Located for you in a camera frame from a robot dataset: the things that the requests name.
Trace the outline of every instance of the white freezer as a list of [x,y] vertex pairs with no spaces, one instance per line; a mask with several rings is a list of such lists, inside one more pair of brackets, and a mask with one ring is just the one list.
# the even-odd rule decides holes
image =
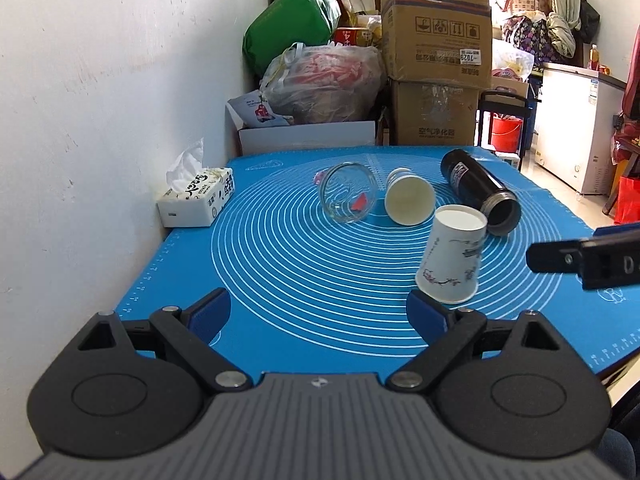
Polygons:
[[544,64],[536,162],[582,194],[608,194],[610,140],[626,83],[574,66]]

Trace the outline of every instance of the printed symbols on box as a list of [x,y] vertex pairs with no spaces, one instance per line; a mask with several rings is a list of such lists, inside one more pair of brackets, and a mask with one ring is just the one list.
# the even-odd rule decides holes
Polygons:
[[452,36],[465,37],[465,24],[463,22],[450,22],[450,26]]
[[464,75],[480,75],[480,71],[477,68],[469,68],[467,66],[463,66],[461,72]]
[[449,35],[449,20],[443,20],[437,18],[433,20],[433,32],[434,34],[441,34],[443,36]]
[[415,31],[422,34],[438,34],[456,38],[480,39],[480,27],[475,23],[455,22],[443,18],[415,17]]
[[466,36],[470,40],[479,40],[480,39],[480,27],[478,27],[474,23],[467,23],[466,24]]
[[415,31],[431,34],[431,18],[415,17]]
[[454,137],[456,131],[453,128],[418,128],[421,137]]
[[415,60],[426,63],[439,63],[449,65],[460,64],[460,53],[457,50],[425,50],[415,54]]

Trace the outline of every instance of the blue silicone mat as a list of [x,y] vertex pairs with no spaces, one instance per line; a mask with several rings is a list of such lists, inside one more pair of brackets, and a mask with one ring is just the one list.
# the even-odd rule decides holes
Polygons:
[[[123,319],[189,306],[212,289],[232,295],[231,317],[213,348],[258,380],[263,372],[377,372],[381,380],[424,348],[404,300],[431,229],[394,224],[386,176],[408,167],[434,186],[436,206],[456,197],[440,174],[451,148],[352,148],[241,157],[236,192],[212,227],[176,229],[118,306]],[[480,148],[468,151],[518,196],[522,219],[508,238],[488,237],[478,293],[465,306],[492,319],[541,310],[594,372],[640,346],[640,288],[582,291],[579,278],[533,274],[533,242],[589,237],[551,194]],[[351,160],[378,182],[373,211],[337,224],[320,205],[314,175]]]

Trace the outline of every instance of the curtain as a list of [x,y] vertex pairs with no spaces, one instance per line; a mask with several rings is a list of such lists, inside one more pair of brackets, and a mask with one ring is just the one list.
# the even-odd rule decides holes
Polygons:
[[565,57],[575,54],[574,28],[580,29],[580,0],[553,0],[554,12],[549,14],[547,26],[554,48]]

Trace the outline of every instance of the green bag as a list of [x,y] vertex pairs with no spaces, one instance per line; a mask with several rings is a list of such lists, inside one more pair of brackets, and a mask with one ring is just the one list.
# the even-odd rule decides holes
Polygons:
[[269,63],[293,43],[327,44],[339,18],[338,0],[275,0],[247,29],[242,52],[262,77]]

